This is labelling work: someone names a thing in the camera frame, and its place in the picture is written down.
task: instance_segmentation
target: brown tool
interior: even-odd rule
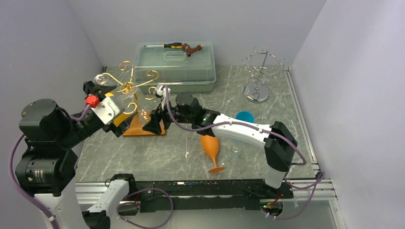
[[[199,44],[199,45],[197,45],[197,47],[192,48],[192,47],[190,47],[189,44],[184,43],[183,46],[181,47],[181,49],[187,53],[188,57],[190,57],[191,54],[203,49],[203,46],[202,46],[202,44]]]

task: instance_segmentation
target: wire spiral rack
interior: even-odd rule
[[[278,74],[284,66],[282,61],[286,61],[286,59],[279,60],[275,55],[271,54],[269,50],[264,51],[262,47],[260,47],[260,51],[257,51],[256,48],[253,49],[254,53],[251,53],[249,58],[242,60],[243,65],[247,66],[250,79],[252,80],[252,82],[245,85],[244,94],[248,101],[259,104],[264,103],[269,97],[269,91],[265,82],[269,82],[271,77],[276,78],[276,74]],[[264,56],[262,65],[255,65],[254,60],[259,59],[260,56]],[[277,66],[274,69],[273,67],[265,67],[268,57],[276,60]]]

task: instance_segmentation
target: screwdriver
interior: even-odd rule
[[[182,46],[183,46],[183,44],[180,42],[163,44],[163,45],[144,45],[144,47],[163,47],[163,48],[171,48],[171,49],[181,49]]]

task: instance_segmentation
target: wooden board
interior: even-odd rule
[[[160,124],[160,127],[162,128],[162,134],[161,135],[166,135],[166,130],[163,127],[163,124]],[[154,133],[151,133],[149,131],[144,131],[142,130],[142,124],[140,123],[138,115],[136,115],[133,119],[131,124],[129,125],[129,128],[125,133],[122,135],[123,137],[136,137],[136,136],[157,136]]]

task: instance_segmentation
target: metal base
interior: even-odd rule
[[[260,104],[264,103],[268,99],[268,89],[264,85],[258,85],[255,82],[250,82],[246,84],[246,98],[248,101]]]

